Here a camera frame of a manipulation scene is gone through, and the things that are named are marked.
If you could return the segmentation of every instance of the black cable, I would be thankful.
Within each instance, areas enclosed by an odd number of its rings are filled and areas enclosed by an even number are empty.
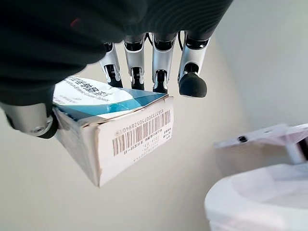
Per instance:
[[[182,45],[182,42],[181,42],[181,31],[178,32],[178,41],[179,41],[181,51],[183,51],[183,45]]]
[[[149,34],[149,33],[146,33],[146,34],[145,34],[145,40],[146,40],[146,39],[148,39],[149,42],[150,42],[150,44],[153,46],[153,42],[152,42],[152,40],[151,40],[151,37],[150,37],[150,34]]]

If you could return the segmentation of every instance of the robotic hand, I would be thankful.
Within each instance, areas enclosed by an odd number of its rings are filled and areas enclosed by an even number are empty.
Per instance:
[[[167,93],[175,39],[185,31],[181,95],[205,97],[199,76],[210,37],[232,0],[2,0],[0,106],[21,132],[50,138],[54,85],[100,61],[123,87],[114,43],[123,42],[131,87],[144,90],[144,43],[153,46],[153,91]]]
[[[144,90],[144,43],[149,39],[153,47],[152,80],[153,91],[167,93],[167,83],[170,78],[172,53],[176,33],[159,34],[153,33],[153,42],[149,33],[136,36],[126,36],[123,40],[125,48],[128,73],[130,76],[131,88]],[[210,38],[199,35],[199,38],[191,32],[185,32],[184,48],[180,41],[182,57],[178,75],[179,92],[181,95],[191,97],[205,97],[206,84],[199,77],[202,69],[205,51]],[[100,64],[106,74],[109,85],[122,88],[120,66],[117,59],[116,48],[113,43],[105,43],[106,55],[100,60]]]

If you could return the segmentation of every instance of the beige wall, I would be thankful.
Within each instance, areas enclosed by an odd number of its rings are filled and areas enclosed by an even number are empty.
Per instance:
[[[307,0],[235,0],[219,24],[254,129],[308,123],[307,11]]]
[[[128,87],[121,46],[118,54]],[[152,52],[148,43],[145,58],[145,86],[150,90]],[[169,83],[169,93],[175,96],[173,139],[101,189],[91,184],[57,140],[40,140],[14,131],[1,113],[0,230],[208,231],[204,197],[225,174],[219,169],[222,162],[216,162],[212,144],[249,129],[215,39],[202,71],[208,86],[205,99],[179,96],[179,63],[176,44]],[[97,64],[80,75],[105,79]],[[250,163],[250,168],[254,167],[256,164]],[[239,171],[247,166],[237,164],[236,168]]]

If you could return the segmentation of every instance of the white plastic object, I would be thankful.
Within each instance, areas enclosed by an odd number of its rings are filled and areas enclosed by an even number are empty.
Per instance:
[[[205,198],[212,231],[308,231],[308,163],[224,178]]]
[[[306,162],[304,155],[299,150],[297,143],[308,137],[308,124],[295,127],[288,127],[286,124],[278,124],[272,127],[256,130],[227,141],[214,143],[215,148],[239,145],[248,142],[267,143],[278,146],[285,146],[293,164]]]

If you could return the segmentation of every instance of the cardboard box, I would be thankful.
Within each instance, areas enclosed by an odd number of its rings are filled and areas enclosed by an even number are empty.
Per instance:
[[[53,100],[56,137],[96,186],[171,138],[173,98],[167,94],[72,76],[56,85]]]

